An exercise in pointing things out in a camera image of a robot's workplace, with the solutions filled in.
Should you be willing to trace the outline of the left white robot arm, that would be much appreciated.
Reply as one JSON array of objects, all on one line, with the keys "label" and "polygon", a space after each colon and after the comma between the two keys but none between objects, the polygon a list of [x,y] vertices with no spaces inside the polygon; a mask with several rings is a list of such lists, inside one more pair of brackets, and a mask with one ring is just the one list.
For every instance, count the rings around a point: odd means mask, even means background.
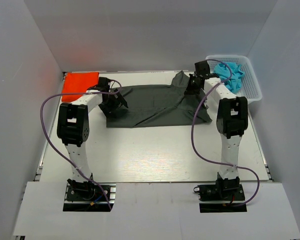
[{"label": "left white robot arm", "polygon": [[68,153],[72,181],[94,181],[86,152],[86,141],[90,135],[89,113],[98,107],[105,117],[110,118],[121,107],[127,108],[121,89],[122,85],[117,80],[100,77],[97,84],[89,87],[78,99],[60,104],[56,132]]}]

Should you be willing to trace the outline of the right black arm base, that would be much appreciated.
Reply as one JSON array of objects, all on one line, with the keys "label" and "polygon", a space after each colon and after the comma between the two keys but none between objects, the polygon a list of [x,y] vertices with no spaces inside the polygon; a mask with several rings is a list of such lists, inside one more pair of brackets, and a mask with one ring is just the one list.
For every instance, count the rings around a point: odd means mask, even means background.
[{"label": "right black arm base", "polygon": [[246,198],[241,184],[239,188],[221,191],[216,184],[200,184],[193,188],[199,195],[200,213],[246,213]]}]

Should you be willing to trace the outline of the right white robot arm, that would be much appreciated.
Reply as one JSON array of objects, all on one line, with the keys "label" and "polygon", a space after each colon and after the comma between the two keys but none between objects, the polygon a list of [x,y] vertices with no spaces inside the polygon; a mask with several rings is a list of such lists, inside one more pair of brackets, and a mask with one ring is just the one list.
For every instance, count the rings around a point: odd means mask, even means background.
[{"label": "right white robot arm", "polygon": [[189,75],[186,95],[198,95],[205,91],[203,100],[212,97],[218,104],[216,128],[221,137],[221,161],[217,177],[223,181],[238,181],[239,146],[248,128],[248,100],[232,93],[221,78],[211,73],[207,60],[194,64]]}]

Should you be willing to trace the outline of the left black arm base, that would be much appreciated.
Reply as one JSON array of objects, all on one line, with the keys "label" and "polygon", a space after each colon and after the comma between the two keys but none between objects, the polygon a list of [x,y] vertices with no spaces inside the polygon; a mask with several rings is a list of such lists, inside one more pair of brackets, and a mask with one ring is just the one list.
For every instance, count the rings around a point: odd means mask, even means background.
[{"label": "left black arm base", "polygon": [[77,183],[74,187],[67,184],[63,212],[82,212],[82,213],[109,213],[105,195],[97,185],[90,182]]}]

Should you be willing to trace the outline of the dark grey t-shirt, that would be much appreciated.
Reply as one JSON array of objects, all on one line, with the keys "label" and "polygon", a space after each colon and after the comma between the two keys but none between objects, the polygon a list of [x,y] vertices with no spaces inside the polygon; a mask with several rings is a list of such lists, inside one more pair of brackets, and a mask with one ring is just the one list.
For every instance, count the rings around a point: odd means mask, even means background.
[{"label": "dark grey t-shirt", "polygon": [[106,118],[107,128],[147,128],[190,126],[205,93],[185,94],[190,77],[176,73],[169,85],[148,84],[123,86],[122,106]]}]

